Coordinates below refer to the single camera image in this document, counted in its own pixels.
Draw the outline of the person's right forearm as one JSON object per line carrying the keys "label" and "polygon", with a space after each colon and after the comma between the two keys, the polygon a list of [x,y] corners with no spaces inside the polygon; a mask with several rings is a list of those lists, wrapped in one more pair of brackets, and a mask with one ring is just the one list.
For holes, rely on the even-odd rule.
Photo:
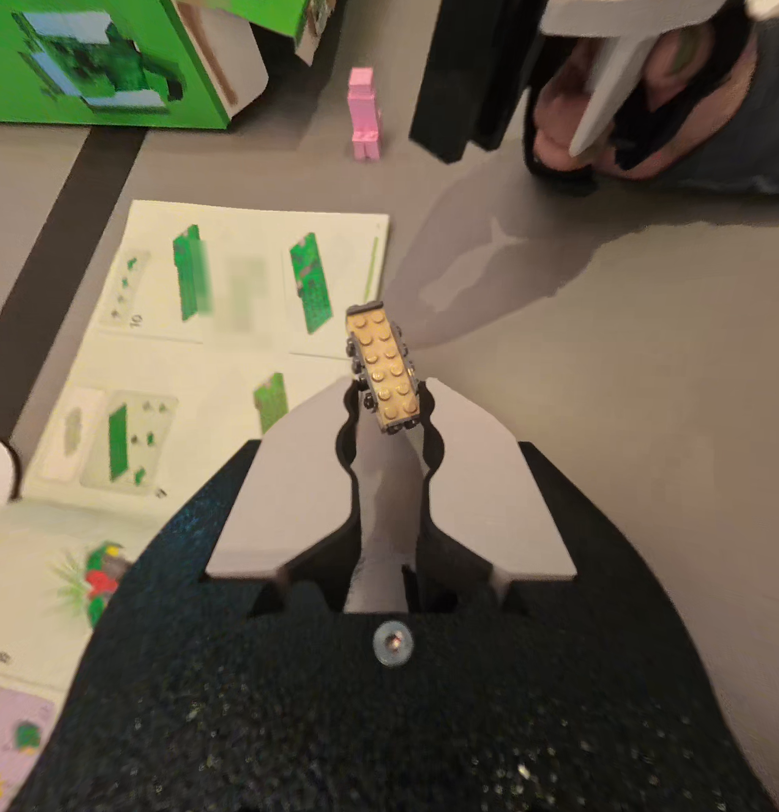
{"label": "person's right forearm", "polygon": [[738,112],[655,186],[779,196],[779,18],[759,23],[756,33],[758,61]]}

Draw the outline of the green cardboard toy box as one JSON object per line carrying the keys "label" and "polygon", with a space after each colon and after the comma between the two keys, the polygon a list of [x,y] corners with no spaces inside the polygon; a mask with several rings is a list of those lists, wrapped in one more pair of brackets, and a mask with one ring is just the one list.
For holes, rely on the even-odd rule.
{"label": "green cardboard toy box", "polygon": [[253,27],[312,65],[335,8],[0,1],[0,123],[225,130],[268,85]]}

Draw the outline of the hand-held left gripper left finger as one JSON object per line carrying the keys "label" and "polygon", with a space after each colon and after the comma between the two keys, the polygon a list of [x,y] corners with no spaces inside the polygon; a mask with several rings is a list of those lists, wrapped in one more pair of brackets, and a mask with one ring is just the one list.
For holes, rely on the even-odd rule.
{"label": "hand-held left gripper left finger", "polygon": [[358,418],[356,383],[339,378],[264,434],[208,578],[270,584],[278,594],[311,582],[329,608],[344,608],[362,553]]}

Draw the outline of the brick building instruction booklet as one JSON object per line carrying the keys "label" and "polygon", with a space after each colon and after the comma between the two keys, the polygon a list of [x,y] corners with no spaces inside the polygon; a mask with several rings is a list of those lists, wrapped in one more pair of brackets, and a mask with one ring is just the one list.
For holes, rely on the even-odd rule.
{"label": "brick building instruction booklet", "polygon": [[244,442],[347,373],[387,214],[135,200],[20,495],[0,508],[0,810],[128,564]]}

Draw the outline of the tan and black brick piece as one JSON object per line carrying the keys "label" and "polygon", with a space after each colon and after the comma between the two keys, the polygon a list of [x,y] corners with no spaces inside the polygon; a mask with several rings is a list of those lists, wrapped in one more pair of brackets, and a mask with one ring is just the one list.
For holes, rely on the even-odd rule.
{"label": "tan and black brick piece", "polygon": [[414,363],[383,302],[351,306],[344,323],[345,349],[364,409],[375,416],[382,433],[415,428],[421,408]]}

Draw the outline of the pink brick pig figure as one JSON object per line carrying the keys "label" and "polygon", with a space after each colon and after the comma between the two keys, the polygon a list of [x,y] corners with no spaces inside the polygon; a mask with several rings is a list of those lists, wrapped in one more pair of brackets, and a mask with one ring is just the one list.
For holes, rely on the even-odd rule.
{"label": "pink brick pig figure", "polygon": [[352,125],[351,144],[357,161],[379,161],[382,149],[382,116],[377,103],[374,70],[353,67],[347,87]]}

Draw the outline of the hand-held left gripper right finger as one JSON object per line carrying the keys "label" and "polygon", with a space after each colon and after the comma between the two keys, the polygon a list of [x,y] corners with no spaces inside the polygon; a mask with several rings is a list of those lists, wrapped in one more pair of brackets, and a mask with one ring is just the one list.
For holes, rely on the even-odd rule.
{"label": "hand-held left gripper right finger", "polygon": [[449,606],[490,588],[571,582],[577,568],[514,435],[443,381],[421,386],[427,467],[419,601]]}

